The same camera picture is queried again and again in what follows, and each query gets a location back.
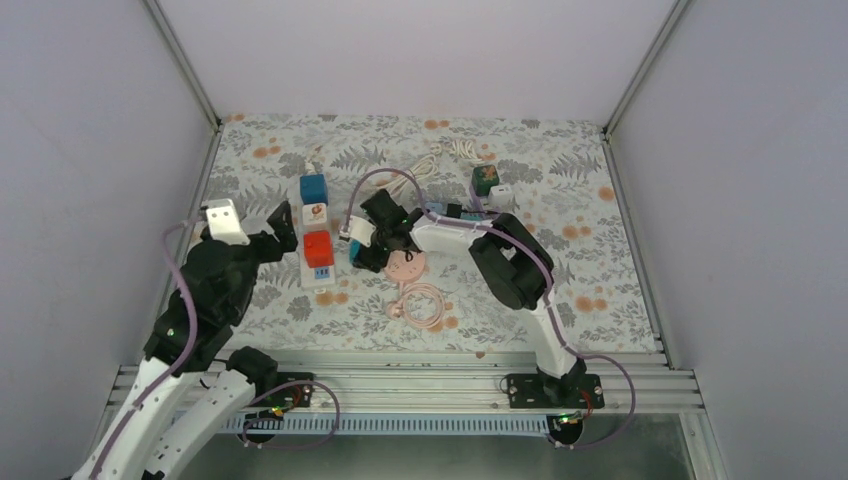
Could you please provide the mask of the black power adapter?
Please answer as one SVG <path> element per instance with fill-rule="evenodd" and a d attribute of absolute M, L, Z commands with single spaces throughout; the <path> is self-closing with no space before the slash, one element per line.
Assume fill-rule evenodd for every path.
<path fill-rule="evenodd" d="M 448 203 L 445 206 L 445 215 L 450 218 L 460 219 L 463 214 L 463 206 L 458 203 Z"/>

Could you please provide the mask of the dark blue cube socket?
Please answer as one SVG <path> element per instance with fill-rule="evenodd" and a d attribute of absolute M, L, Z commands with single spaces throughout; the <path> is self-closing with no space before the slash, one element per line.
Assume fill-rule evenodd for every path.
<path fill-rule="evenodd" d="M 299 193 L 304 205 L 328 204 L 328 186 L 323 174 L 307 174 L 299 178 Z"/>

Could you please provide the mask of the white cube adapter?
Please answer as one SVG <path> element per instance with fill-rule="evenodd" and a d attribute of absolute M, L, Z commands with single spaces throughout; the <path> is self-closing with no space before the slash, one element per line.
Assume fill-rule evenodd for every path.
<path fill-rule="evenodd" d="M 492 209 L 506 208 L 514 200 L 515 194 L 510 185 L 496 185 L 489 190 L 487 200 Z"/>

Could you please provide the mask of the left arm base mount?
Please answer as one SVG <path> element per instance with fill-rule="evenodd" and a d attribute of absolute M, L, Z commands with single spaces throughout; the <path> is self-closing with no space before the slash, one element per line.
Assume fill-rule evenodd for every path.
<path fill-rule="evenodd" d="M 263 443 L 254 442 L 248 436 L 248 429 L 253 424 L 255 424 L 257 422 L 266 421 L 267 419 L 271 420 L 271 417 L 268 417 L 267 419 L 264 418 L 264 417 L 262 417 L 262 418 L 256 417 L 256 418 L 247 420 L 243 423 L 243 425 L 241 426 L 241 430 L 237 433 L 237 438 L 240 440 L 240 442 L 243 444 L 244 447 L 246 447 L 246 448 L 256 448 L 256 449 L 259 449 L 259 450 L 266 449 L 266 450 L 295 452 L 295 451 L 305 451 L 305 450 L 317 448 L 319 446 L 324 445 L 325 443 L 330 441 L 335 436 L 335 434 L 336 434 L 336 432 L 337 432 L 337 430 L 340 426 L 340 423 L 341 423 L 341 407 L 340 407 L 339 399 L 338 399 L 337 395 L 335 394 L 335 392 L 333 390 L 331 390 L 329 387 L 327 387 L 326 385 L 324 385 L 323 383 L 320 383 L 320 382 L 317 382 L 317 381 L 314 381 L 314 380 L 309 380 L 309 379 L 294 379 L 290 382 L 286 382 L 286 383 L 277 385 L 274 388 L 268 390 L 267 392 L 265 392 L 263 394 L 258 394 L 250 403 L 248 403 L 248 406 L 254 406 L 255 404 L 262 404 L 267 398 L 271 398 L 271 397 L 273 397 L 273 400 L 271 401 L 271 403 L 274 406 L 282 406 L 283 405 L 283 399 L 290 397 L 292 407 L 297 407 L 299 405 L 299 402 L 301 400 L 306 399 L 309 396 L 309 391 L 314 389 L 314 388 L 321 389 L 325 393 L 327 393 L 330 396 L 330 398 L 333 402 L 334 408 L 335 408 L 334 420 L 331 424 L 329 432 L 327 433 L 327 435 L 325 437 L 321 438 L 320 440 L 318 440 L 316 442 L 308 443 L 308 444 L 302 444 L 302 445 L 270 445 L 270 446 L 264 446 Z"/>

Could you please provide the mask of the dark green cube socket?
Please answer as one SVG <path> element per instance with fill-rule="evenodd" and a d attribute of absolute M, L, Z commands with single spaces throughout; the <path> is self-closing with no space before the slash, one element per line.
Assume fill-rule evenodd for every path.
<path fill-rule="evenodd" d="M 472 170 L 471 188 L 475 196 L 487 197 L 493 187 L 500 184 L 500 176 L 495 165 L 480 165 Z"/>

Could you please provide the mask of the small cyan cube socket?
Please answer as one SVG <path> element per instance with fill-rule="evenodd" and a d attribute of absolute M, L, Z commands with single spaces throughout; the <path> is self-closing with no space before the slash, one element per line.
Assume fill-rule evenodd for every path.
<path fill-rule="evenodd" d="M 349 262 L 352 265 L 354 265 L 356 263 L 357 256 L 358 256 L 360 249 L 361 249 L 361 243 L 356 241 L 356 240 L 351 240 L 349 242 L 349 244 L 350 244 L 350 250 L 349 250 L 348 258 L 349 258 Z"/>

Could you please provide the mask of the light blue plug adapter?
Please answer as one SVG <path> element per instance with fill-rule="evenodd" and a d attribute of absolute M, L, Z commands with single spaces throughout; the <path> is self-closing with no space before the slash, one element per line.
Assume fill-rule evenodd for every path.
<path fill-rule="evenodd" d="M 441 202 L 426 202 L 424 210 L 433 215 L 444 215 L 446 206 Z"/>

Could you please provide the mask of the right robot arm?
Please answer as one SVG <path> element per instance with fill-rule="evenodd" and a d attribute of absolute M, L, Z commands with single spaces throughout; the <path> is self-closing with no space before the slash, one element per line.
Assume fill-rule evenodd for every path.
<path fill-rule="evenodd" d="M 473 221 L 425 208 L 408 211 L 385 190 L 360 207 L 363 214 L 349 216 L 339 231 L 343 240 L 359 245 L 355 267 L 378 271 L 395 252 L 469 255 L 495 299 L 526 313 L 544 399 L 565 407 L 579 396 L 586 365 L 569 347 L 554 305 L 553 261 L 514 215 Z"/>

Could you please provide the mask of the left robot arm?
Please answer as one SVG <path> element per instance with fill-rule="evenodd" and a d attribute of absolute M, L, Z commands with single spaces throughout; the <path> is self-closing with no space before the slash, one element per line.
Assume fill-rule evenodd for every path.
<path fill-rule="evenodd" d="M 201 399 L 176 414 L 243 320 L 260 266 L 281 261 L 298 246 L 287 201 L 270 214 L 269 228 L 254 234 L 244 232 L 229 199 L 210 201 L 202 210 L 208 230 L 184 265 L 165 256 L 177 289 L 154 323 L 119 413 L 76 479 L 175 479 L 231 416 L 277 394 L 277 362 L 242 347 Z"/>

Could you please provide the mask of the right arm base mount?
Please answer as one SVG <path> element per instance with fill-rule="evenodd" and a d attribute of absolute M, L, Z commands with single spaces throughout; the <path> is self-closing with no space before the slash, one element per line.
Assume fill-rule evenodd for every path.
<path fill-rule="evenodd" d="M 561 378 L 537 369 L 536 373 L 511 373 L 498 382 L 512 409 L 554 409 L 546 416 L 549 441 L 555 446 L 574 447 L 582 436 L 584 423 L 596 410 L 605 407 L 600 377 L 587 372 L 583 360 Z"/>

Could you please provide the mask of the red cube socket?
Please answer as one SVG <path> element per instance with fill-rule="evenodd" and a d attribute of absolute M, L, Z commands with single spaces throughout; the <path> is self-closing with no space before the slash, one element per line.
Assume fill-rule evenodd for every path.
<path fill-rule="evenodd" d="M 303 255 L 310 268 L 323 268 L 335 264 L 331 234 L 327 230 L 307 232 L 303 237 Z"/>

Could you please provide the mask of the white pink cube socket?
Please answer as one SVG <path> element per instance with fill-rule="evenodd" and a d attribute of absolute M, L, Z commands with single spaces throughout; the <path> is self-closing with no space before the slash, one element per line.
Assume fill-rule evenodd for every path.
<path fill-rule="evenodd" d="M 330 230 L 330 218 L 326 203 L 305 204 L 301 210 L 301 217 L 301 225 L 305 232 Z"/>

